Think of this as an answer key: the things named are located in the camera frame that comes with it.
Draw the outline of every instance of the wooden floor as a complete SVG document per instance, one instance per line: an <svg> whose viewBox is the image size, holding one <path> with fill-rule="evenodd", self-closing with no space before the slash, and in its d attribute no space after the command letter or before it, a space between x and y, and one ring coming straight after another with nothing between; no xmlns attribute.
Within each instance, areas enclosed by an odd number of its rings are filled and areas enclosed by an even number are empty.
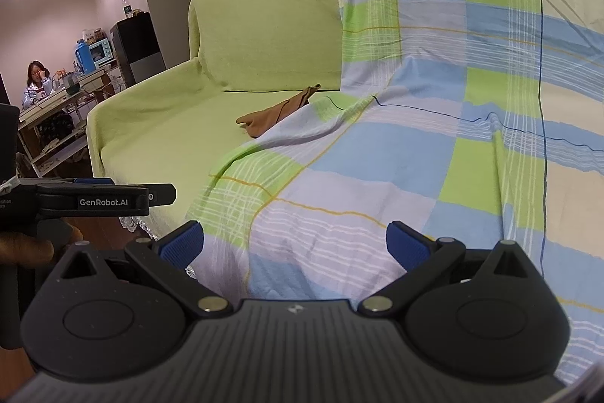
<svg viewBox="0 0 604 403"><path fill-rule="evenodd" d="M84 239L97 249L121 249L143 231L129 233L117 217L77 217L67 219L82 232ZM29 360L22 349L6 351L0 348L0 399L6 399L33 375Z"/></svg>

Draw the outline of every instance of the metal screw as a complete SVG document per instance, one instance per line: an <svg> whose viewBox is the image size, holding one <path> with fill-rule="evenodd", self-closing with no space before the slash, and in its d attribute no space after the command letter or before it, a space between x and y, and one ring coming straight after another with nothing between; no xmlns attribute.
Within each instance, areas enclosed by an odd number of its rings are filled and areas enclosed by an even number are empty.
<svg viewBox="0 0 604 403"><path fill-rule="evenodd" d="M369 311L387 311L393 306L392 301L383 295L372 295L363 301L363 307Z"/></svg>
<svg viewBox="0 0 604 403"><path fill-rule="evenodd" d="M202 297L200 300L198 300L197 306L208 313L212 313L215 311L222 311L226 309L228 307L228 302L222 297L218 297L216 295L209 295L207 297Z"/></svg>

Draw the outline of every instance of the blue and green plaid fabric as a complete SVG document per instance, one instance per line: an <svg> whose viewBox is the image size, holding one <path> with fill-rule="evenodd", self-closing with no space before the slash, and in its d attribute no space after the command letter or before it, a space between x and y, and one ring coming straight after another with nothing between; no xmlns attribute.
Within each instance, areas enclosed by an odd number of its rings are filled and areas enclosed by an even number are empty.
<svg viewBox="0 0 604 403"><path fill-rule="evenodd" d="M569 315L558 377L574 381L604 355L604 0L339 7L341 91L221 163L190 210L198 278L354 302L404 273L392 220L469 248L512 239Z"/></svg>

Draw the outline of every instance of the refrigerator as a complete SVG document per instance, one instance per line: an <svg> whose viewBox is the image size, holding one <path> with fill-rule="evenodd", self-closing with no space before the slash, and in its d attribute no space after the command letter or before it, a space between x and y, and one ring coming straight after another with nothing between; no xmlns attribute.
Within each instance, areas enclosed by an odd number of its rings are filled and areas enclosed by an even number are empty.
<svg viewBox="0 0 604 403"><path fill-rule="evenodd" d="M164 58L148 12L117 22L110 33L127 87L164 72Z"/></svg>

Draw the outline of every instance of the blue thermos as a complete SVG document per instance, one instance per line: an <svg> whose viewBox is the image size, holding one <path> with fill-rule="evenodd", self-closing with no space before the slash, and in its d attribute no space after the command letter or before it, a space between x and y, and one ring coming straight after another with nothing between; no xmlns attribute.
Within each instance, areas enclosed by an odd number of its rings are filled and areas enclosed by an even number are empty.
<svg viewBox="0 0 604 403"><path fill-rule="evenodd" d="M77 41L75 50L75 58L84 70L84 74L90 74L97 70L97 66L94 65L94 60L92 60L90 48L83 39Z"/></svg>

